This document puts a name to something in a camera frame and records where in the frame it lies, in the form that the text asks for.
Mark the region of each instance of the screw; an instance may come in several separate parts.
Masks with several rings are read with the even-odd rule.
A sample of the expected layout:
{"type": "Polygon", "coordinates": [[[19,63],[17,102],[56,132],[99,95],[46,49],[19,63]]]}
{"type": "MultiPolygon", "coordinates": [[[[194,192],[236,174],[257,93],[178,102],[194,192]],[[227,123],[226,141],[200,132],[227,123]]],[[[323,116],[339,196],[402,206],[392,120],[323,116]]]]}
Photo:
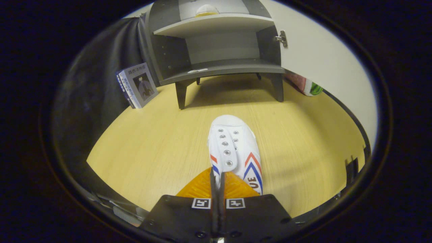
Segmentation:
{"type": "Polygon", "coordinates": [[[195,236],[198,237],[198,238],[204,238],[204,237],[207,236],[207,234],[204,233],[204,232],[197,232],[197,233],[195,234],[195,236]]]}
{"type": "Polygon", "coordinates": [[[238,231],[233,231],[229,234],[231,237],[235,238],[235,237],[239,237],[241,236],[241,232],[238,231]]]}

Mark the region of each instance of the black metal plate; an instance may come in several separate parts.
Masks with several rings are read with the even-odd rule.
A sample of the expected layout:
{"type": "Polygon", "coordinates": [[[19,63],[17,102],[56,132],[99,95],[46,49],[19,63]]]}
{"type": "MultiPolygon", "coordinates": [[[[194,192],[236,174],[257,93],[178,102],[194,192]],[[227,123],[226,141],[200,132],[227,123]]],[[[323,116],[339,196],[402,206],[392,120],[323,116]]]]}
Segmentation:
{"type": "Polygon", "coordinates": [[[140,228],[171,242],[208,243],[210,209],[192,208],[193,202],[194,198],[163,195],[140,228]]]}
{"type": "Polygon", "coordinates": [[[244,205],[240,205],[241,200],[233,205],[236,203],[244,208],[226,209],[225,243],[278,241],[297,228],[273,195],[244,198],[244,205]]]}

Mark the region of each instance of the orange gripper pad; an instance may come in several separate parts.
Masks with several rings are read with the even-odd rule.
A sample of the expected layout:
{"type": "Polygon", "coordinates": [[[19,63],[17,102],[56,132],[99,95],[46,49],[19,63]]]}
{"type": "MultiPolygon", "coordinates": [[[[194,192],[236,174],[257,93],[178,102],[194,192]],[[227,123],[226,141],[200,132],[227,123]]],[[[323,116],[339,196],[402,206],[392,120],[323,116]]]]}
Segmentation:
{"type": "Polygon", "coordinates": [[[211,198],[212,190],[210,186],[210,172],[208,168],[191,180],[181,191],[177,193],[178,197],[185,198],[211,198]]]}
{"type": "MultiPolygon", "coordinates": [[[[193,178],[176,196],[186,198],[211,198],[211,167],[193,178]]],[[[259,196],[246,182],[233,172],[225,173],[224,198],[247,198],[259,196]]]]}
{"type": "Polygon", "coordinates": [[[246,182],[236,176],[233,172],[225,173],[224,198],[247,198],[259,196],[246,182]]]}

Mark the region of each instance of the picture on book cover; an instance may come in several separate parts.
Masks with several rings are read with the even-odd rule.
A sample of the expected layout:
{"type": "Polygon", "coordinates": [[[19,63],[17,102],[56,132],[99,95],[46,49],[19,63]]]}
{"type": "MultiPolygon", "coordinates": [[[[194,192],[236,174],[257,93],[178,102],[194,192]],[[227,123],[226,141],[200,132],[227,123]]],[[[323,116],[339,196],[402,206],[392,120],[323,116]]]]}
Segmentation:
{"type": "Polygon", "coordinates": [[[135,86],[138,88],[138,92],[144,100],[148,99],[155,91],[150,84],[147,73],[143,73],[135,78],[133,78],[135,86]]]}

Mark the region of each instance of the gray cabinet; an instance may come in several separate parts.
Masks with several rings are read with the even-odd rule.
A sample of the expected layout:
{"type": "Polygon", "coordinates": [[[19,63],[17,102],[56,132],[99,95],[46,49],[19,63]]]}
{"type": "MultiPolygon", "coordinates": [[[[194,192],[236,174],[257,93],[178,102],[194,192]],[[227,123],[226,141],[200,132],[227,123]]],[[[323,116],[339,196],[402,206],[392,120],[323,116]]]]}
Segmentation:
{"type": "Polygon", "coordinates": [[[278,34],[259,0],[158,0],[140,17],[138,30],[155,84],[176,83],[180,109],[188,85],[224,74],[266,74],[283,101],[278,34]],[[219,14],[195,17],[204,4],[219,14]]]}

